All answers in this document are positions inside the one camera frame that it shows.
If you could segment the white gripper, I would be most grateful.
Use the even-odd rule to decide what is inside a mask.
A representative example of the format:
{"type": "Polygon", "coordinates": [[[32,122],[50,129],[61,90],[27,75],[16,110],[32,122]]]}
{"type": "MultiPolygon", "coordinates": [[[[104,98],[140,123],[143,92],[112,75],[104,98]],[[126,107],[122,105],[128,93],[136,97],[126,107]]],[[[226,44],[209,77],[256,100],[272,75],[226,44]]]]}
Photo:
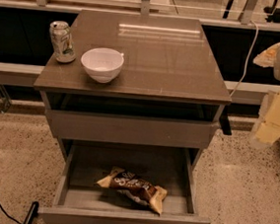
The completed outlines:
{"type": "MultiPolygon", "coordinates": [[[[280,43],[274,43],[261,51],[252,61],[260,67],[273,67],[280,43]]],[[[249,136],[250,145],[255,149],[272,146],[280,139],[280,92],[268,92],[260,105],[258,120],[249,136]]]]}

